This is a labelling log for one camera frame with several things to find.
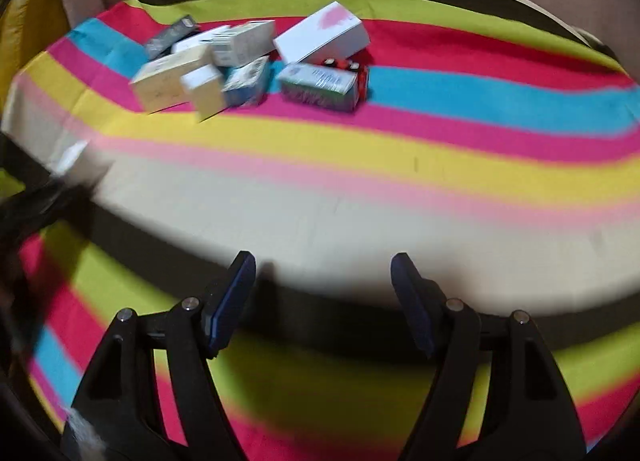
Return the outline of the white box with text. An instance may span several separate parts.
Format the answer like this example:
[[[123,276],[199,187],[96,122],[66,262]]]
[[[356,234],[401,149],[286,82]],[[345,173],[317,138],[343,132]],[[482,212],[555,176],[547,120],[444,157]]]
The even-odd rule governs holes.
[[[210,30],[194,34],[173,44],[170,48],[170,52],[172,54],[176,54],[177,52],[185,51],[193,47],[210,44],[216,36],[224,34],[229,30],[229,25],[221,25],[218,26],[218,28],[211,28]]]

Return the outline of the cream tall box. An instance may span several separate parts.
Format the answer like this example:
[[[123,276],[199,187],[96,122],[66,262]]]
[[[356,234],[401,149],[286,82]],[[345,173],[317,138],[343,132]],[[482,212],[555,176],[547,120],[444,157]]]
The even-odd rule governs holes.
[[[129,85],[144,112],[158,112],[186,102],[183,75],[213,64],[213,51],[207,45],[195,46],[145,63]]]

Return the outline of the black product box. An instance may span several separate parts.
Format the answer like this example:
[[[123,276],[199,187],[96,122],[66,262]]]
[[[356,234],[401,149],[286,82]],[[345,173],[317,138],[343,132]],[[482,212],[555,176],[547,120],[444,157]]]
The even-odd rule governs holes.
[[[167,56],[172,46],[199,31],[200,26],[193,18],[184,16],[147,40],[143,45],[145,54],[149,60]]]

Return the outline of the small cream cube box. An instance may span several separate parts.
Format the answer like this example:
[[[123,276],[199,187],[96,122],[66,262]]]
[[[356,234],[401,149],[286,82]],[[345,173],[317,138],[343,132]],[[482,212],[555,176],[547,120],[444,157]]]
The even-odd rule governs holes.
[[[224,99],[224,76],[211,64],[206,64],[180,77],[186,98],[203,122],[227,108]]]

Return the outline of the blue white small box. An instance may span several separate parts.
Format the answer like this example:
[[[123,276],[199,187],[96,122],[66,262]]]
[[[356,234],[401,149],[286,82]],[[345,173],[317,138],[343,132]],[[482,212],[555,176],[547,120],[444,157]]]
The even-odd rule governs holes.
[[[262,102],[270,81],[270,59],[260,57],[234,69],[222,88],[227,106],[257,106]]]

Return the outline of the striped colourful tablecloth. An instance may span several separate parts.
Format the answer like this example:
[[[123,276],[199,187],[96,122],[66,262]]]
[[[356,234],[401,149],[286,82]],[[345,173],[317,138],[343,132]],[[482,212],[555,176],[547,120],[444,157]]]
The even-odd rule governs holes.
[[[331,2],[366,28],[353,114],[286,100],[203,122],[129,82],[182,16],[206,28]],[[46,169],[87,140],[94,197],[21,249],[41,321],[26,359],[56,431],[116,311],[166,311],[251,251],[262,279],[210,367],[253,460],[393,460],[433,380],[390,284],[409,254],[477,311],[524,309],[588,446],[639,388],[639,53],[434,0],[62,0],[1,18],[1,138]]]

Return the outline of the white barcode box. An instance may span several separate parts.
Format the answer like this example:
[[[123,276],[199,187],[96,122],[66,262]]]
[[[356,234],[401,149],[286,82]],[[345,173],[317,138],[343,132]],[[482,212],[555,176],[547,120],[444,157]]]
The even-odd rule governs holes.
[[[275,26],[273,20],[250,21],[214,34],[209,42],[214,63],[223,68],[239,68],[268,56],[274,49]]]

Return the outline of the teal green printed box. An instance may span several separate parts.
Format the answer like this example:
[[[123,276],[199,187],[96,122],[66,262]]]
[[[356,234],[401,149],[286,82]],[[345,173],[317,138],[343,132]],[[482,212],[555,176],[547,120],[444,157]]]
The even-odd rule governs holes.
[[[359,101],[356,73],[322,65],[289,64],[276,76],[281,95],[295,103],[352,112]]]

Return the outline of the white box with pink blot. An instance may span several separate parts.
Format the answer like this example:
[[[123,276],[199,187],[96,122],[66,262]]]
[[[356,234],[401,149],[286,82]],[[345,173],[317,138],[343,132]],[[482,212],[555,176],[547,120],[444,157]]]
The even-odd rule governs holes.
[[[326,59],[347,59],[370,44],[362,21],[339,2],[293,25],[274,41],[282,61],[319,64]]]

